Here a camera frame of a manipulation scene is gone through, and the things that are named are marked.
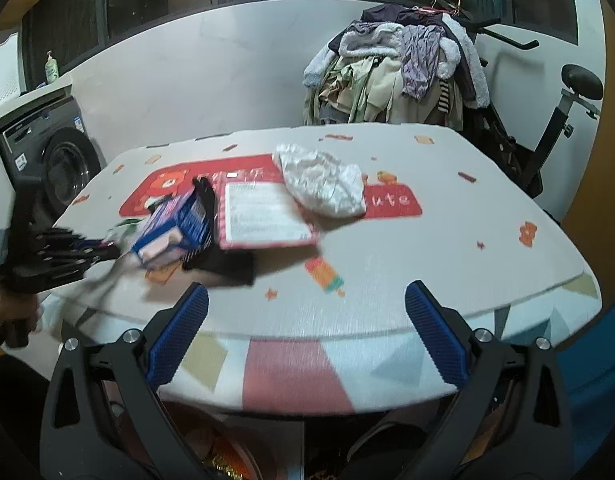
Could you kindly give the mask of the person left hand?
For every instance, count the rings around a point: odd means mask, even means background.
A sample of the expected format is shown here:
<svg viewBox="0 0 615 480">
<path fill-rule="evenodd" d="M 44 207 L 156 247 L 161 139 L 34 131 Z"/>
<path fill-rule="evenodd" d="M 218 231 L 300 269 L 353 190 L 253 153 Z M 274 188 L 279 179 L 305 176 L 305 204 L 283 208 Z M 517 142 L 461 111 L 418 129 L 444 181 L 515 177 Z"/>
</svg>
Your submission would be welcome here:
<svg viewBox="0 0 615 480">
<path fill-rule="evenodd" d="M 42 317 L 36 295 L 14 294 L 0 289 L 0 329 L 5 322 L 24 321 L 27 333 L 33 333 Z"/>
</svg>

